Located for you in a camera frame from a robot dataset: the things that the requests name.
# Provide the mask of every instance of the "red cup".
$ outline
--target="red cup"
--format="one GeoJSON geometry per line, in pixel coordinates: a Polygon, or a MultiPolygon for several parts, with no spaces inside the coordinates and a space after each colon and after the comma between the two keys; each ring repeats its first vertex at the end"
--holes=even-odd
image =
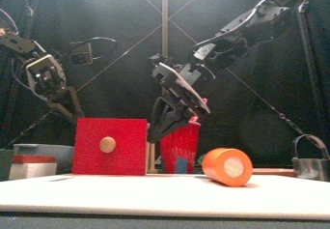
{"type": "Polygon", "coordinates": [[[200,127],[191,121],[160,141],[160,155],[166,174],[192,174],[200,139],[200,127]]]}

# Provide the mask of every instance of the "white table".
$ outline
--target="white table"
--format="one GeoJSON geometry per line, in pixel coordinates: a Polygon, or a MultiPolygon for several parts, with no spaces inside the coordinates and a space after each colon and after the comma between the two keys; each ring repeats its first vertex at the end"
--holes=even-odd
{"type": "Polygon", "coordinates": [[[289,221],[315,223],[305,224],[312,228],[328,228],[330,222],[330,183],[271,175],[252,176],[244,187],[223,186],[203,175],[57,175],[2,182],[0,190],[5,221],[21,215],[72,215],[161,222],[289,221]]]}

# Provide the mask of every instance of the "black curtain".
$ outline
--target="black curtain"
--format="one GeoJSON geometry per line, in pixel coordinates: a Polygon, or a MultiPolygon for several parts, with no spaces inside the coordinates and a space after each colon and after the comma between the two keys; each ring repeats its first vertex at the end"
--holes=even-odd
{"type": "MultiPolygon", "coordinates": [[[[173,61],[184,64],[191,46],[212,37],[259,1],[168,0],[168,55],[173,61]]],[[[13,17],[18,30],[23,32],[28,21],[23,1],[0,2],[0,8],[13,17]]],[[[311,0],[308,13],[316,76],[325,108],[330,67],[327,4],[328,0],[311,0]]],[[[77,90],[86,117],[150,119],[161,88],[150,77],[152,67],[146,60],[162,51],[161,11],[162,0],[37,1],[30,38],[49,53],[56,54],[68,43],[92,37],[106,37],[118,43],[116,51],[89,65],[74,66],[68,60],[61,62],[66,84],[77,90]]],[[[110,47],[108,42],[94,43],[93,55],[100,55],[110,47]]],[[[21,87],[14,104],[7,104],[13,79],[2,47],[1,51],[0,119],[5,144],[42,117],[48,107],[21,87]],[[13,113],[6,113],[9,106],[13,107],[13,113]]],[[[291,164],[291,142],[297,136],[296,132],[232,73],[305,133],[323,139],[293,13],[285,30],[275,40],[255,45],[244,58],[216,73],[216,80],[203,94],[208,98],[211,115],[201,122],[199,145],[199,156],[215,147],[233,147],[249,154],[255,166],[287,166],[291,164]]],[[[328,114],[328,109],[324,109],[321,118],[327,124],[328,114]]],[[[18,142],[73,145],[74,126],[52,114],[18,142]]],[[[311,147],[303,151],[309,156],[317,154],[311,147]]]]}

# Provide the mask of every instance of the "wire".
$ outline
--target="wire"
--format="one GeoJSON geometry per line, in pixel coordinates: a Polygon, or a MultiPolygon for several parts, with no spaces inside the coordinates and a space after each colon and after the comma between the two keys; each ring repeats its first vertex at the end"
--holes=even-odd
{"type": "Polygon", "coordinates": [[[14,81],[17,82],[17,84],[25,88],[26,90],[30,90],[29,87],[18,80],[18,77],[15,76],[15,69],[14,69],[14,58],[10,61],[10,65],[11,65],[11,77],[14,79],[14,81]]]}
{"type": "Polygon", "coordinates": [[[17,34],[18,33],[18,28],[17,28],[15,22],[13,21],[13,19],[10,18],[10,16],[5,13],[5,11],[1,10],[1,9],[0,9],[0,17],[3,18],[3,22],[5,23],[9,23],[10,24],[11,28],[14,29],[14,34],[17,34]]]}

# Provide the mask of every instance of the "bucket handle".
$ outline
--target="bucket handle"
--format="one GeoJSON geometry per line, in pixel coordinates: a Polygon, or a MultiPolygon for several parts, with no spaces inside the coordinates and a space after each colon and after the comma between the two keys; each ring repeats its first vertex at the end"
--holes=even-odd
{"type": "Polygon", "coordinates": [[[305,137],[308,140],[312,140],[312,142],[315,143],[313,146],[315,146],[316,148],[320,149],[323,158],[324,158],[324,159],[330,159],[324,143],[323,143],[321,140],[320,140],[316,136],[313,136],[312,134],[301,134],[299,137],[296,137],[296,138],[293,139],[295,158],[297,158],[297,150],[296,150],[297,141],[299,141],[303,137],[305,137]]]}

